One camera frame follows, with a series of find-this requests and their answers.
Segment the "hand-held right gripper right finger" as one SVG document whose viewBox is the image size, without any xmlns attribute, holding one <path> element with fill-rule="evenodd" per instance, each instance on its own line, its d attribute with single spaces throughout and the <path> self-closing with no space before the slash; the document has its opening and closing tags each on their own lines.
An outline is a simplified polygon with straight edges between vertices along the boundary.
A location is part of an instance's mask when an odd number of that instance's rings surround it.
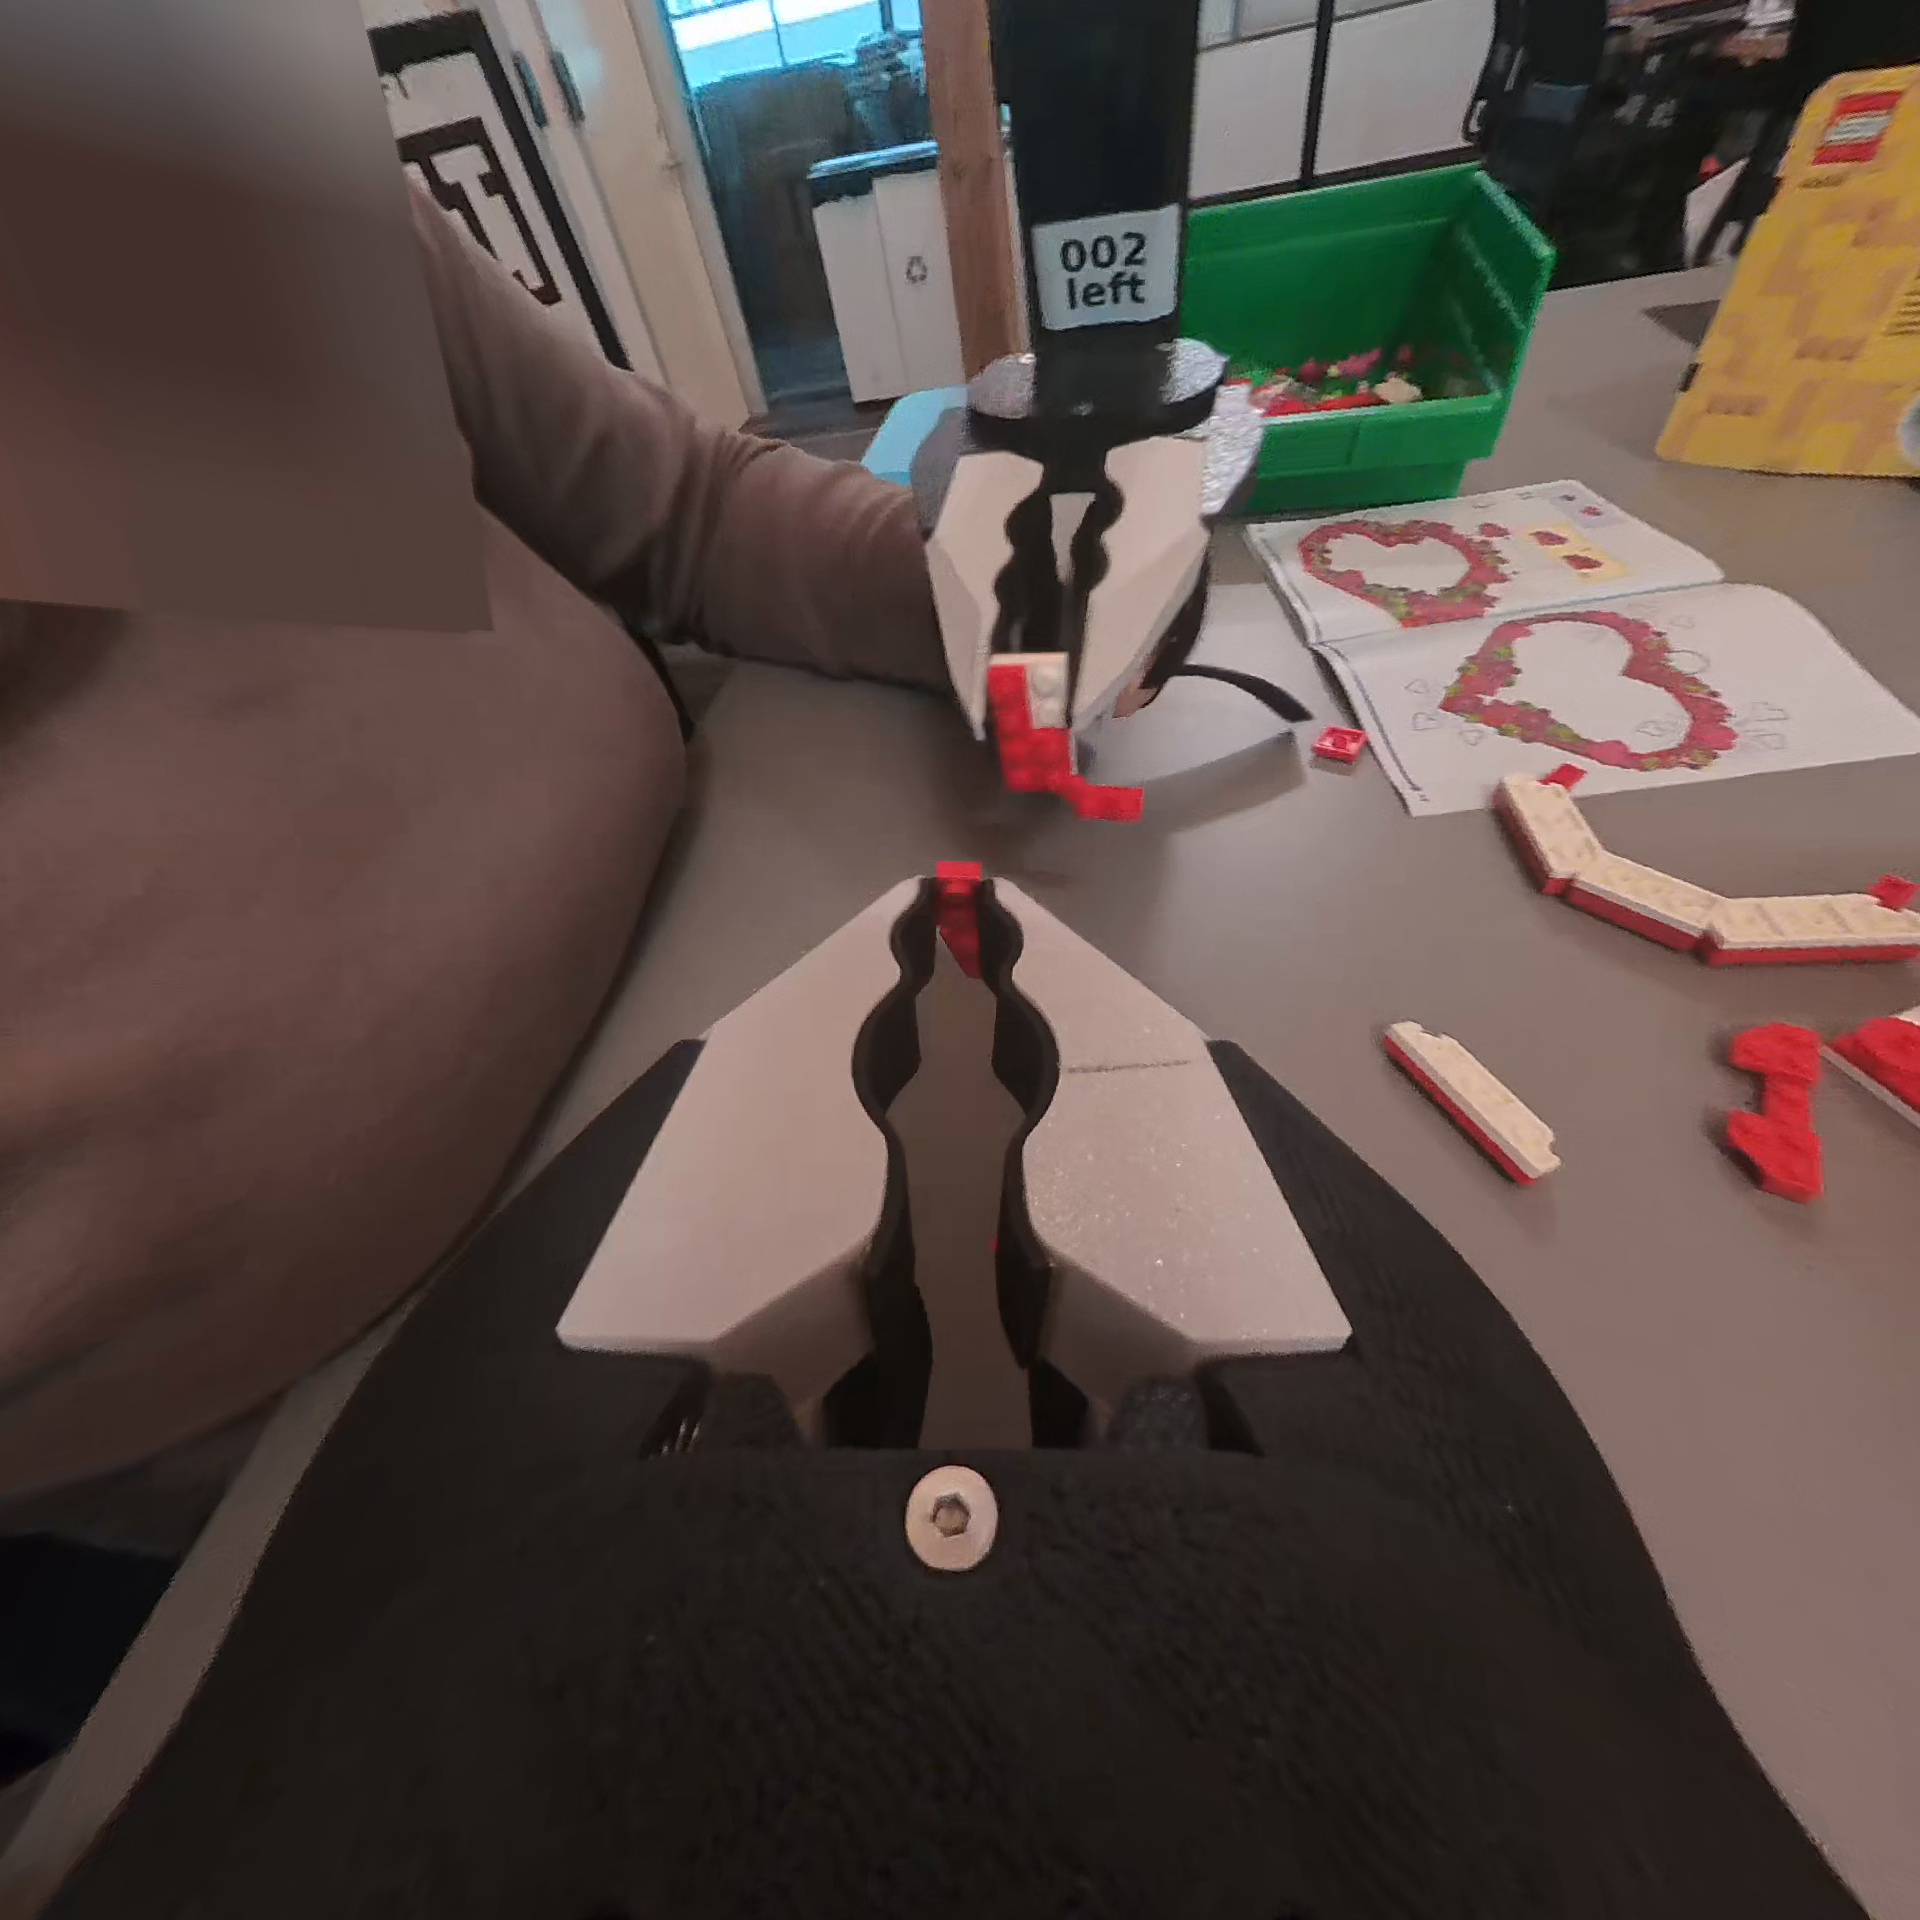
<svg viewBox="0 0 1920 1920">
<path fill-rule="evenodd" d="M 1327 1358 L 1350 1321 L 1204 1031 L 1009 880 L 976 885 L 996 1085 L 1020 1124 L 996 1314 L 1036 1450 L 1219 1360 Z"/>
</svg>

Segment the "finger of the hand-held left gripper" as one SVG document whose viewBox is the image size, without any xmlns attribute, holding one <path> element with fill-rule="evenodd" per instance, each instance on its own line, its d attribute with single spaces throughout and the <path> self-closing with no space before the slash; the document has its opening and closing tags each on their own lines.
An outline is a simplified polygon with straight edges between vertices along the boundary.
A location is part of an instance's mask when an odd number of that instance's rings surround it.
<svg viewBox="0 0 1920 1920">
<path fill-rule="evenodd" d="M 1017 554 L 1009 520 L 1040 498 L 1040 485 L 1036 461 L 996 450 L 963 454 L 926 541 L 946 671 L 973 741 L 987 735 L 987 670 L 996 655 L 1014 655 L 993 640 L 1003 613 L 996 584 Z"/>
<path fill-rule="evenodd" d="M 1067 730 L 1093 735 L 1146 680 L 1209 561 L 1201 444 L 1121 444 L 1103 474 L 1116 517 L 1096 541 L 1103 573 L 1084 593 Z"/>
</svg>

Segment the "red lego plate assembly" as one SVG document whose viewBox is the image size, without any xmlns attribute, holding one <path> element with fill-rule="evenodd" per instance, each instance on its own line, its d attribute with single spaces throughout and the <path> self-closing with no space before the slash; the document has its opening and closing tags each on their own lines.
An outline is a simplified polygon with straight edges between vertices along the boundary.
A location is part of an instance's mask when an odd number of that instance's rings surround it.
<svg viewBox="0 0 1920 1920">
<path fill-rule="evenodd" d="M 1050 798 L 1091 824 L 1137 824 L 1141 790 L 1103 787 L 1079 773 L 1067 730 L 1067 655 L 993 655 L 984 720 L 1006 793 Z"/>
</svg>

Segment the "pile of lego pieces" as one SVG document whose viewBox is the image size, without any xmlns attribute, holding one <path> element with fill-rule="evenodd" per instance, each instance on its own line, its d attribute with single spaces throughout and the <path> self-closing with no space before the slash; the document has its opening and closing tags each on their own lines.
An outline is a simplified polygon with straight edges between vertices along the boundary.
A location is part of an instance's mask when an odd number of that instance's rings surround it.
<svg viewBox="0 0 1920 1920">
<path fill-rule="evenodd" d="M 1431 393 L 1413 381 L 1413 350 L 1360 350 L 1341 358 L 1307 358 L 1293 367 L 1243 367 L 1229 371 L 1229 387 L 1244 398 L 1263 421 L 1307 414 L 1344 414 L 1376 407 L 1411 407 Z"/>
</svg>

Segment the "green plastic bin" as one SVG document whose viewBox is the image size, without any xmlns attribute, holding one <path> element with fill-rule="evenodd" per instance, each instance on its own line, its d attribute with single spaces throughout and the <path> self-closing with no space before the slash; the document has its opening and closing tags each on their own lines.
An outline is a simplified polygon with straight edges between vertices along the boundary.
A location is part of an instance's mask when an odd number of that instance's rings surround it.
<svg viewBox="0 0 1920 1920">
<path fill-rule="evenodd" d="M 1229 371 L 1413 350 L 1431 398 L 1260 421 L 1240 517 L 1450 498 L 1496 451 L 1554 250 L 1479 165 L 1197 205 L 1179 333 Z"/>
</svg>

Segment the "white red lego chain assembly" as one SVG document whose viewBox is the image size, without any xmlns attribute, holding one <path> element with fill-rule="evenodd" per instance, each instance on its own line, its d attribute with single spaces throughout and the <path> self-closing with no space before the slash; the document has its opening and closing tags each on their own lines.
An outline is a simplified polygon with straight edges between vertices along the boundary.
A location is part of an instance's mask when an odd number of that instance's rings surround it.
<svg viewBox="0 0 1920 1920">
<path fill-rule="evenodd" d="M 1914 891 L 1896 878 L 1863 895 L 1724 898 L 1607 851 L 1566 781 L 1501 777 L 1490 815 L 1541 898 L 1704 967 L 1916 961 Z"/>
</svg>

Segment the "white lego wedge plate segment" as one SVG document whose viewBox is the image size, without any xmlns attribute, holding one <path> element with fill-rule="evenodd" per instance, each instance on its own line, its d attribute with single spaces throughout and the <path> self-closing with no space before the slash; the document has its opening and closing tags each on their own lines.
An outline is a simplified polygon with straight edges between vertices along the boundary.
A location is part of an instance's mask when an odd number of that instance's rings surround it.
<svg viewBox="0 0 1920 1920">
<path fill-rule="evenodd" d="M 1380 1050 L 1513 1185 L 1560 1171 L 1550 1125 L 1469 1045 L 1394 1020 L 1380 1031 Z"/>
</svg>

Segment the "lego instruction booklet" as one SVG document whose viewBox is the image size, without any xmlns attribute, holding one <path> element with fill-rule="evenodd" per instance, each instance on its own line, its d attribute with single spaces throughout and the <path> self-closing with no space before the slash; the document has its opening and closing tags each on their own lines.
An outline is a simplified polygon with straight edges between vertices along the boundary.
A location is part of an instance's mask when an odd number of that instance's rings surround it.
<svg viewBox="0 0 1920 1920">
<path fill-rule="evenodd" d="M 1581 484 L 1251 524 L 1411 817 L 1570 767 L 1590 795 L 1916 753 L 1916 717 L 1774 588 Z"/>
</svg>

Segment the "yellow lego set box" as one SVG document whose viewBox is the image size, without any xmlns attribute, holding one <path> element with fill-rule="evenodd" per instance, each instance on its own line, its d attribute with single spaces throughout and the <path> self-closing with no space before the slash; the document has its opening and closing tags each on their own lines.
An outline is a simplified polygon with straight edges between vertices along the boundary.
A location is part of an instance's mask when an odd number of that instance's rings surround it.
<svg viewBox="0 0 1920 1920">
<path fill-rule="evenodd" d="M 1811 93 L 1653 451 L 1916 480 L 1916 67 Z"/>
</svg>

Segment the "lego assembly with flower studs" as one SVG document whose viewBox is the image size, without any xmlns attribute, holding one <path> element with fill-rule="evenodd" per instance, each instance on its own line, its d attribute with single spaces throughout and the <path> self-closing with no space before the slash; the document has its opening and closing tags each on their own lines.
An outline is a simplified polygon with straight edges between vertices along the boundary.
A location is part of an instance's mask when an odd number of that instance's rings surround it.
<svg viewBox="0 0 1920 1920">
<path fill-rule="evenodd" d="M 1823 1058 L 1863 1091 L 1916 1125 L 1916 1010 L 1831 1035 Z"/>
</svg>

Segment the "light blue box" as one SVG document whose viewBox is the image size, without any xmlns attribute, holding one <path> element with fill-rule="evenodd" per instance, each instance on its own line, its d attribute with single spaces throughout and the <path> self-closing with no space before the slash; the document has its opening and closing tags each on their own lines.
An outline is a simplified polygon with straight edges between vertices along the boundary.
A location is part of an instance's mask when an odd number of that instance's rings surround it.
<svg viewBox="0 0 1920 1920">
<path fill-rule="evenodd" d="M 859 467 L 883 484 L 907 488 L 921 444 L 950 411 L 963 414 L 964 403 L 964 387 L 920 390 L 897 398 L 861 450 Z"/>
</svg>

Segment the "white recycling bin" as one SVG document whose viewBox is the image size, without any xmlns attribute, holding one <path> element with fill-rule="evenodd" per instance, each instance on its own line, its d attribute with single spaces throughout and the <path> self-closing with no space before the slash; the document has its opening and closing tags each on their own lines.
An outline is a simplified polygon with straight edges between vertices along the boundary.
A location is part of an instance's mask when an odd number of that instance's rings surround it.
<svg viewBox="0 0 1920 1920">
<path fill-rule="evenodd" d="M 933 140 L 820 160 L 806 175 L 853 403 L 963 384 Z"/>
</svg>

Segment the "person's brown sweater torso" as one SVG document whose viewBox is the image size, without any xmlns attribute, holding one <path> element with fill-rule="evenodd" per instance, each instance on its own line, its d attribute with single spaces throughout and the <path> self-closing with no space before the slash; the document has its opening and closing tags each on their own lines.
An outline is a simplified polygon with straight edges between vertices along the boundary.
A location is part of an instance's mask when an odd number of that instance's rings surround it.
<svg viewBox="0 0 1920 1920">
<path fill-rule="evenodd" d="M 630 640 L 3 604 L 3 1500 L 264 1404 L 467 1230 L 683 795 Z"/>
</svg>

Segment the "person's dark pants leg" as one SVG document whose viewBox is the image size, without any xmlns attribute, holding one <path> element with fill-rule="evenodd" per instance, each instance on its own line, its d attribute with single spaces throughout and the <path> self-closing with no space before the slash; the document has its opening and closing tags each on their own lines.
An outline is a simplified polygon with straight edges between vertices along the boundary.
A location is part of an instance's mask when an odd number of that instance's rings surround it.
<svg viewBox="0 0 1920 1920">
<path fill-rule="evenodd" d="M 176 1571 L 176 1554 L 3 1538 L 3 1787 L 73 1741 Z"/>
</svg>

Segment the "framed wall poster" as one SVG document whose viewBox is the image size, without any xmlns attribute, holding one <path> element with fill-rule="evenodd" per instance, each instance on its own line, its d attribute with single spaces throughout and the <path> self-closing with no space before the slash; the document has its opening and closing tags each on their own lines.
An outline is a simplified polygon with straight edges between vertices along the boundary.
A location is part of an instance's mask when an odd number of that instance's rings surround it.
<svg viewBox="0 0 1920 1920">
<path fill-rule="evenodd" d="M 611 367 L 616 317 L 546 158 L 521 61 L 479 3 L 363 3 L 396 154 L 443 214 Z"/>
</svg>

